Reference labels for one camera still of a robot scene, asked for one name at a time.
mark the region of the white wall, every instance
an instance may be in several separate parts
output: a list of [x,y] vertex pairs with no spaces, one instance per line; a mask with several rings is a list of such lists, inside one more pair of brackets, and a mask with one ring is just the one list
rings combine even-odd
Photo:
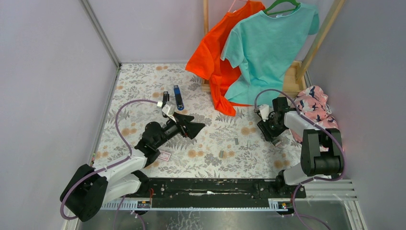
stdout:
[[406,2],[345,3],[310,66],[329,95],[368,228],[405,229]]
[[[203,0],[89,0],[121,62],[186,62],[204,36]],[[274,0],[263,0],[269,7]],[[333,0],[301,0],[316,4],[321,22]],[[209,0],[209,28],[230,9],[233,0]],[[231,11],[244,1],[237,0]],[[291,9],[283,3],[275,11]],[[315,35],[309,36],[296,60],[303,60]]]
[[60,229],[115,67],[78,0],[2,0],[0,70],[0,229]]

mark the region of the wooden post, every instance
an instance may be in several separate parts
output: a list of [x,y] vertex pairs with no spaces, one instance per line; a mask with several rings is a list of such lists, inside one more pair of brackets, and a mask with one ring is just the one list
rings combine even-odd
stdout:
[[203,0],[204,35],[209,32],[209,0]]
[[344,5],[345,0],[334,0],[333,5],[331,6],[328,14],[323,21],[323,24],[318,31],[315,40],[313,41],[312,46],[310,47],[309,51],[304,58],[300,69],[298,70],[295,80],[296,83],[299,83],[299,80],[303,77],[304,73],[306,73],[307,68],[309,68],[310,63],[312,62],[314,56],[316,55],[321,43],[323,42],[324,38],[326,37],[328,31],[331,28],[331,25],[337,18],[338,13],[340,12],[342,6]]

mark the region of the green hanger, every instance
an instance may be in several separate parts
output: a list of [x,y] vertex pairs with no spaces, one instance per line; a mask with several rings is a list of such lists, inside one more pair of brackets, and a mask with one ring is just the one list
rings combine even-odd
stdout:
[[[272,10],[275,6],[283,3],[283,2],[290,2],[292,5],[296,6],[294,9],[290,9],[290,10],[285,10],[285,11],[279,11],[279,12],[272,12],[272,13],[267,13],[268,11]],[[299,2],[296,2],[296,0],[276,0],[270,7],[264,9],[264,13],[266,13],[267,15],[273,15],[273,14],[278,14],[278,13],[285,13],[285,12],[289,12],[289,11],[294,11],[296,10],[298,7],[300,6]]]

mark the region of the small card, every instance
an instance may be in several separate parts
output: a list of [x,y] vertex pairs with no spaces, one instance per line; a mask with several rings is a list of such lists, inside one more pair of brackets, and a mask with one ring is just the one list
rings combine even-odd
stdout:
[[170,156],[172,155],[171,153],[165,152],[165,151],[161,151],[161,154],[158,156],[158,159],[161,159],[163,161],[169,161]]

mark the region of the pink patterned cloth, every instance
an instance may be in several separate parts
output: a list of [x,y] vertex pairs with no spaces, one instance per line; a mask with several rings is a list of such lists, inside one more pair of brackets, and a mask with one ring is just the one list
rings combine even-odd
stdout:
[[[318,86],[310,86],[309,88],[301,91],[294,103],[300,111],[308,118],[317,122],[323,128],[338,128],[337,122],[331,115],[330,107],[327,104],[328,96],[324,94],[323,90]],[[302,138],[291,130],[293,138],[301,143]]]

